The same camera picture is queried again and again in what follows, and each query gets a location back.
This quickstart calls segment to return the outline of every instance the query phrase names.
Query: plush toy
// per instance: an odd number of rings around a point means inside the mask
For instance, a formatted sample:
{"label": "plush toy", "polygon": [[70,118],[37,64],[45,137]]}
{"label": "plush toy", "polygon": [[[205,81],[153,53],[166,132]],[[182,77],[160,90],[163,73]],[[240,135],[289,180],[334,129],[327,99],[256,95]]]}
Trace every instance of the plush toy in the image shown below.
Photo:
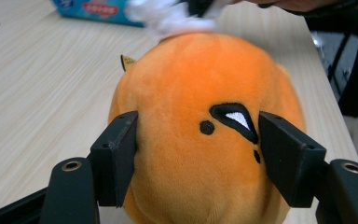
{"label": "plush toy", "polygon": [[109,120],[136,110],[124,209],[136,223],[282,223],[288,205],[260,150],[266,111],[304,130],[286,71],[235,36],[164,38],[119,81]]}

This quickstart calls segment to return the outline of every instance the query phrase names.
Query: screw hole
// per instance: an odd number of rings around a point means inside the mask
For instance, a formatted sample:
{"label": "screw hole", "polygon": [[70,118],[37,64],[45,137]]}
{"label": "screw hole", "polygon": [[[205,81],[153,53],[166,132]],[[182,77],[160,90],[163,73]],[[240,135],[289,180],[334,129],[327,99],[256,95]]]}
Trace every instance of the screw hole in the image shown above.
{"label": "screw hole", "polygon": [[350,163],[350,162],[344,162],[341,164],[341,166],[349,171],[349,172],[352,172],[354,174],[358,174],[358,165],[356,164],[353,164],[353,163]]}
{"label": "screw hole", "polygon": [[78,168],[80,168],[81,166],[81,161],[68,161],[63,167],[62,169],[65,172],[71,172],[74,170],[77,170]]}

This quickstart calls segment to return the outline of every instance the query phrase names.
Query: person's hand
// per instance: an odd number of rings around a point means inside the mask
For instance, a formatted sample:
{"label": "person's hand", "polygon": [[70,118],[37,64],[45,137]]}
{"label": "person's hand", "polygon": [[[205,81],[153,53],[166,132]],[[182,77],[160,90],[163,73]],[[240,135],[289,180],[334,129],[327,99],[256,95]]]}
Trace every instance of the person's hand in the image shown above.
{"label": "person's hand", "polygon": [[[246,0],[247,2],[256,4],[273,5],[292,11],[307,12],[314,10],[317,7],[324,7],[335,4],[341,0]],[[242,2],[242,0],[234,0],[235,3]]]}

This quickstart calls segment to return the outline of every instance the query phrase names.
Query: black eye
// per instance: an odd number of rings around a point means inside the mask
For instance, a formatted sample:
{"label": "black eye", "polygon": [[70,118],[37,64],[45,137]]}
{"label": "black eye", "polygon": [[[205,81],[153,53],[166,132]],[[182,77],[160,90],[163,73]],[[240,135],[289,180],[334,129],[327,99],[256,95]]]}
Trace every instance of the black eye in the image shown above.
{"label": "black eye", "polygon": [[235,129],[252,143],[257,144],[258,136],[255,126],[244,105],[237,103],[213,105],[210,113],[215,119]]}
{"label": "black eye", "polygon": [[211,135],[214,132],[214,125],[209,120],[205,120],[200,123],[200,131],[207,135]]}

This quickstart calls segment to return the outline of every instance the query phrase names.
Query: orange fur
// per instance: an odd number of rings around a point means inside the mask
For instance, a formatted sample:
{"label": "orange fur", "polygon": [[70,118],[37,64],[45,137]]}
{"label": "orange fur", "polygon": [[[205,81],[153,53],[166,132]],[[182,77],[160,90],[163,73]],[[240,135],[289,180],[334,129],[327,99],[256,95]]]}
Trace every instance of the orange fur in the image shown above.
{"label": "orange fur", "polygon": [[[151,49],[120,80],[109,120],[137,110],[138,151],[124,207],[138,223],[280,223],[287,204],[254,145],[214,119],[213,105],[244,105],[304,130],[287,76],[261,49],[229,35],[189,34]],[[209,120],[213,134],[200,132]]]}

